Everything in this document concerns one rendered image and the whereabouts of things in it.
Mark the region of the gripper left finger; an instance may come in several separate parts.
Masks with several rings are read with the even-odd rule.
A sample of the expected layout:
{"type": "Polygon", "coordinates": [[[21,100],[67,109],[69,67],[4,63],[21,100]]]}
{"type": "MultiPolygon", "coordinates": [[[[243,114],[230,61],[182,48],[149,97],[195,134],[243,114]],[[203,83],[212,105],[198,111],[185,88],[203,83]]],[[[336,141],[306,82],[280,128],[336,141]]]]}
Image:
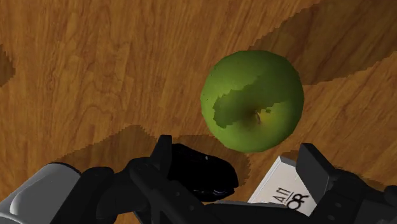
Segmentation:
{"type": "Polygon", "coordinates": [[[172,138],[162,135],[150,157],[80,172],[52,162],[0,202],[0,224],[113,224],[133,211],[141,224],[223,224],[177,181],[167,179],[172,138]]]}

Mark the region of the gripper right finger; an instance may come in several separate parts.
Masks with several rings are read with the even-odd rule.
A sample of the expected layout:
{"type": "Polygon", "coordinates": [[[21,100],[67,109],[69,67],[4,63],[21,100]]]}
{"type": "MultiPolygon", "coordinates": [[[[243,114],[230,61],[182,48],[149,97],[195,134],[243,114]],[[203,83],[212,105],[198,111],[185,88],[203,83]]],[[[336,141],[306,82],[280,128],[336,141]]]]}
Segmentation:
{"type": "Polygon", "coordinates": [[[295,169],[316,202],[309,224],[397,224],[396,185],[376,190],[311,143],[300,145],[295,169]]]}

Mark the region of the green apple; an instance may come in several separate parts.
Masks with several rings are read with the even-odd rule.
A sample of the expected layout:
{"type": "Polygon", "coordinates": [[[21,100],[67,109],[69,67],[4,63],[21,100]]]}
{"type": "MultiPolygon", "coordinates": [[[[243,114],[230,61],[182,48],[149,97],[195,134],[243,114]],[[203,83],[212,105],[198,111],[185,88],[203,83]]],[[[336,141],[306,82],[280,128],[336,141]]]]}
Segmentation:
{"type": "Polygon", "coordinates": [[[246,50],[214,65],[200,103],[209,131],[225,147],[261,152],[293,133],[302,117],[304,92],[298,72],[286,58],[246,50]]]}

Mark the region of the white box with black lettering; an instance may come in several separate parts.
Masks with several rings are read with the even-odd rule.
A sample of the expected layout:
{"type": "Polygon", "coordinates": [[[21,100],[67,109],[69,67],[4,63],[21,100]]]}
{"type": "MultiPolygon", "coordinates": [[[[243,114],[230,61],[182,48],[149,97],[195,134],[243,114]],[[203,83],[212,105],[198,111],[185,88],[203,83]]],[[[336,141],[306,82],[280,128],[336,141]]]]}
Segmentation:
{"type": "Polygon", "coordinates": [[[310,216],[317,204],[297,174],[295,165],[295,161],[278,156],[248,202],[281,204],[310,216]]]}

